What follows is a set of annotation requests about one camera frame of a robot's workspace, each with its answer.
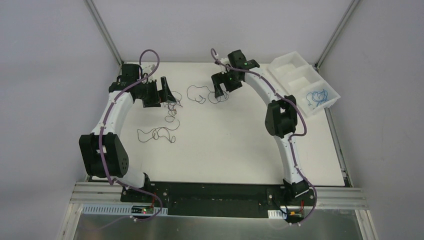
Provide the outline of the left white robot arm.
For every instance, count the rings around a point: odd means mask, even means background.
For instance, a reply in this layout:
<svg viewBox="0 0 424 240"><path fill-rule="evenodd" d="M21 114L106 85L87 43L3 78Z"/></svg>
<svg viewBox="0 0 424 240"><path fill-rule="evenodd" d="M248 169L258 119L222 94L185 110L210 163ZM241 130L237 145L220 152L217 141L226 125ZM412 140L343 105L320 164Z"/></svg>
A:
<svg viewBox="0 0 424 240"><path fill-rule="evenodd" d="M124 63L121 74L108 89L106 108L95 128L80 136L80 147L86 173L91 177L105 178L135 187L133 195L140 202L152 198L153 189L146 185L147 176L130 167L129 156L120 140L128 112L136 100L144 108L160 107L162 103L176 103L166 77L160 78L161 89L153 75L157 65L142 67Z"/></svg>

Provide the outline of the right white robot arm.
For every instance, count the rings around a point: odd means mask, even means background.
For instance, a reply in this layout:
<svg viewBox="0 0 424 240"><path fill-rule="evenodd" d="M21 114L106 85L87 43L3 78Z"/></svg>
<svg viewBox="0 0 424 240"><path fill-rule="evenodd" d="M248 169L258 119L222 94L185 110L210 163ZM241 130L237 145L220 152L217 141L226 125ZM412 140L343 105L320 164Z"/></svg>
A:
<svg viewBox="0 0 424 240"><path fill-rule="evenodd" d="M210 50L214 63L219 65L220 72L213 74L211 80L216 99L225 92L233 92L248 84L255 90L265 103L265 128L274 137L284 169L284 200L290 205L296 205L303 200L312 184L302 171L296 147L296 132L298 122L305 125L305 119L297 107L293 95L282 96L276 87L266 79L263 70L254 59L248 60L241 50L235 50L227 57L219 58L214 48Z"/></svg>

